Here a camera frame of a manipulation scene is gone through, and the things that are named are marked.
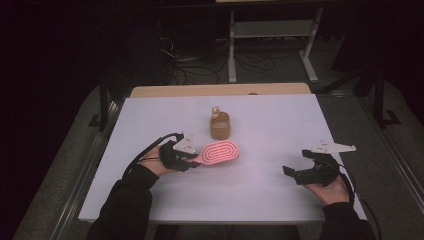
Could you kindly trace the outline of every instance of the floor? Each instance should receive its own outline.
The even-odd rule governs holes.
[[[331,65],[341,40],[318,39],[310,59],[318,83],[310,83],[297,53],[304,39],[264,39],[236,42],[238,83],[305,82],[317,90],[334,82],[344,73]],[[215,58],[180,55],[174,61],[171,84],[226,84],[228,79],[227,43],[218,41]],[[393,110],[401,124],[378,126],[372,118],[373,94],[358,98],[352,94],[356,80],[329,94],[317,95],[336,142],[357,147],[355,154],[342,154],[353,173],[357,189],[378,219],[383,238],[420,239],[424,236],[422,189],[424,168],[424,128],[408,110],[402,95],[386,84],[385,110]],[[119,114],[119,104],[110,109],[110,124],[103,131],[90,127],[99,113],[98,88],[87,96],[54,163],[27,212],[15,239],[84,239],[89,223],[77,219],[84,196],[95,174],[96,164]],[[404,174],[408,166],[415,178]],[[377,233],[371,212],[367,216]],[[302,240],[318,239],[320,223],[298,226]],[[146,239],[152,239],[154,225]]]

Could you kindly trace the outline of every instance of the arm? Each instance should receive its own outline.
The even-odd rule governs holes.
[[[326,221],[322,225],[320,239],[375,240],[369,222],[359,219],[353,206],[349,204],[349,194],[340,176],[327,187],[321,184],[309,184],[305,187],[324,205]]]
[[[159,148],[144,157],[159,157]],[[166,169],[159,159],[140,162],[115,183],[86,239],[144,239],[152,204],[149,189],[168,172],[175,170]]]

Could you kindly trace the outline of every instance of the white table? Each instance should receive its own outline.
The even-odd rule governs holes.
[[[150,220],[158,223],[297,224],[322,221],[312,193],[284,175],[282,166],[309,169],[302,149],[332,141],[315,95],[129,98],[126,100],[79,215],[94,221],[129,162],[153,141],[173,132],[193,134],[197,152],[213,142],[211,108],[231,116],[233,162],[162,176],[151,189]],[[341,163],[338,154],[333,155]],[[355,209],[366,219],[361,205]]]

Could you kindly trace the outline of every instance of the small brown container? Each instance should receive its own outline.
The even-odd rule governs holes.
[[[231,132],[230,115],[221,112],[219,107],[212,108],[212,117],[210,120],[211,137],[215,140],[228,139]]]

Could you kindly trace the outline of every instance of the black sleeve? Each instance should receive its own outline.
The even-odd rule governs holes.
[[[321,240],[375,240],[371,225],[361,220],[349,203],[334,203],[323,208],[325,222]]]
[[[144,239],[152,204],[149,189],[158,178],[137,165],[117,181],[86,239]]]

